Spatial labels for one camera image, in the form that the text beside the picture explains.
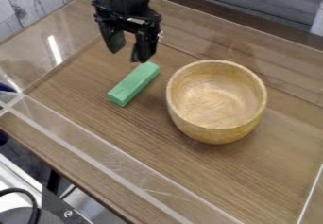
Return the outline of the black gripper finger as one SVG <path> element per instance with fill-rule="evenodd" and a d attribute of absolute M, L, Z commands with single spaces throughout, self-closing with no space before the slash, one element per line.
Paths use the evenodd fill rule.
<path fill-rule="evenodd" d="M 110 53 L 116 54 L 125 46 L 125 34 L 121 24 L 114 22 L 98 22 L 105 46 Z"/>
<path fill-rule="evenodd" d="M 159 41 L 157 32 L 137 31 L 134 33 L 134 44 L 130 52 L 130 61 L 145 63 L 156 52 Z"/>

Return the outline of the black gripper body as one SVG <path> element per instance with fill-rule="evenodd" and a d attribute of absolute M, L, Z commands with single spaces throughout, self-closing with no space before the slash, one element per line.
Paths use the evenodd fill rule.
<path fill-rule="evenodd" d="M 157 32 L 160 34 L 161 15 L 149 7 L 149 0 L 93 0 L 96 22 L 114 22 L 124 32 Z"/>

